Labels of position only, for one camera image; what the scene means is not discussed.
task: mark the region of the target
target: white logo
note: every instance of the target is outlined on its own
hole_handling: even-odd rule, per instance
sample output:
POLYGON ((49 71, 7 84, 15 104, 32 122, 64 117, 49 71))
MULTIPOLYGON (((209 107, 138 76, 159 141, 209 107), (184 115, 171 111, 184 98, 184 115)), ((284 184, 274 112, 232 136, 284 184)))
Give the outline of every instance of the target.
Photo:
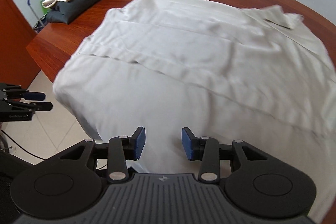
POLYGON ((165 180, 167 180, 168 178, 166 177, 166 176, 162 176, 162 177, 159 177, 159 180, 161 180, 161 181, 165 181, 165 180))

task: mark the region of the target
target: wooden door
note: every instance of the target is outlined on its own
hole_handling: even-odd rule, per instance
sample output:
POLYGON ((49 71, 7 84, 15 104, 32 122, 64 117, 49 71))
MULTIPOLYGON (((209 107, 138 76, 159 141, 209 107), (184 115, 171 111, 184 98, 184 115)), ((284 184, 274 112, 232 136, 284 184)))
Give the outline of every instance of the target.
POLYGON ((26 50, 36 36, 13 0, 0 0, 0 83, 27 88, 40 71, 26 50))

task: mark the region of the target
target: brown wooden tabletop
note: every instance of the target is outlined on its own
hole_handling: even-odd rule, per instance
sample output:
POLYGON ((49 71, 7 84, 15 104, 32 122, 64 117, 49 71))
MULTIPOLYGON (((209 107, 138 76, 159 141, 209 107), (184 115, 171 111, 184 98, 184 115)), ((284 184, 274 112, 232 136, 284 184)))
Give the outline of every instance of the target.
MULTIPOLYGON (((46 76, 54 81, 58 71, 77 49, 84 37, 90 35, 102 22, 110 8, 121 8, 132 0, 101 0, 80 15, 70 25, 48 24, 28 45, 27 50, 46 76)), ((324 43, 336 64, 336 26, 310 8, 295 0, 212 0, 238 8, 263 8, 278 4, 284 12, 304 16, 304 24, 324 43)), ((335 224, 336 204, 324 224, 335 224)))

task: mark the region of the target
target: black cable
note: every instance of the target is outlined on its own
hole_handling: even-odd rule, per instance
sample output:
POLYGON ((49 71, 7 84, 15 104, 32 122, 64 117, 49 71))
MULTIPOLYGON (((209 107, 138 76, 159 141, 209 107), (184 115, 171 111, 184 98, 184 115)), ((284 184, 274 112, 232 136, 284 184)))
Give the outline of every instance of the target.
POLYGON ((31 155, 31 156, 33 156, 33 157, 36 157, 36 158, 38 158, 38 159, 40 159, 40 160, 45 160, 44 158, 38 157, 38 156, 32 154, 31 152, 25 150, 21 145, 19 145, 16 141, 14 141, 14 140, 13 140, 13 139, 12 139, 6 132, 4 132, 2 129, 1 129, 1 132, 2 132, 3 134, 5 134, 8 138, 10 138, 10 139, 12 140, 12 142, 15 143, 18 147, 20 147, 24 152, 26 152, 26 153, 28 153, 29 155, 31 155))
POLYGON ((98 169, 96 169, 96 170, 103 169, 105 166, 107 166, 107 164, 105 164, 104 166, 102 166, 102 167, 100 167, 100 168, 98 168, 98 169))

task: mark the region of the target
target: silver rivet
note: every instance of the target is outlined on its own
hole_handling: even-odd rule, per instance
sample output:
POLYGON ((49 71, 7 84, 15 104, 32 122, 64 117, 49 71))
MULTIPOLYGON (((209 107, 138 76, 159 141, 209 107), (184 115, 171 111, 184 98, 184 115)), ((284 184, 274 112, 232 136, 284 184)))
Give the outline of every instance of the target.
POLYGON ((109 175, 109 177, 110 179, 113 179, 113 180, 122 180, 126 177, 126 175, 123 172, 112 172, 109 175))
POLYGON ((203 173, 201 178, 206 181, 213 181, 216 180, 218 177, 215 173, 203 173))

